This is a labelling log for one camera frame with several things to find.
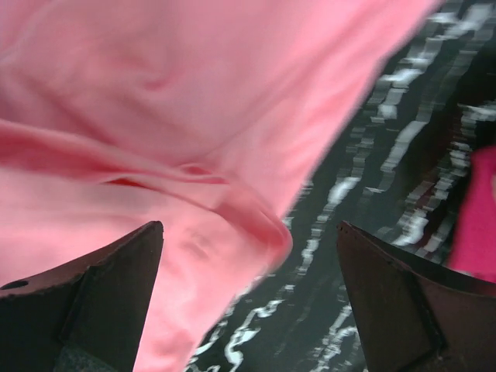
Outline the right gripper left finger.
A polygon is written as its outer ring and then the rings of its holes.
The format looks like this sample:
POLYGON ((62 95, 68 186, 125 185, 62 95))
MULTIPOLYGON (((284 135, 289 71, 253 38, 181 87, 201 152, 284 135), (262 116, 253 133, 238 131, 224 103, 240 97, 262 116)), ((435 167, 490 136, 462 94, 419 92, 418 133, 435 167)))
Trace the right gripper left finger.
POLYGON ((163 249, 149 222, 1 287, 3 371, 131 371, 163 249))

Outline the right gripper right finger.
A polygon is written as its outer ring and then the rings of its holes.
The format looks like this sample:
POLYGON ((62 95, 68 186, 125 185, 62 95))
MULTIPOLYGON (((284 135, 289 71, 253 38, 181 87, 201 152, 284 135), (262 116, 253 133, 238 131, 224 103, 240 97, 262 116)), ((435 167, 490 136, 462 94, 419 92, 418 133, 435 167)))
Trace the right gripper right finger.
POLYGON ((495 285, 341 222, 336 249, 370 371, 493 371, 495 285))

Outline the pink t-shirt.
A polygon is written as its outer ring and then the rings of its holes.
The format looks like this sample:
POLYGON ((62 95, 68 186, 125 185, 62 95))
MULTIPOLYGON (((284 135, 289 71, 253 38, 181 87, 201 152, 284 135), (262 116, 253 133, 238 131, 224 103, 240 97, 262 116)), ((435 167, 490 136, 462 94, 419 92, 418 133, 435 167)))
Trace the pink t-shirt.
POLYGON ((3 1, 1 279, 151 221, 137 371, 181 371, 437 1, 3 1))

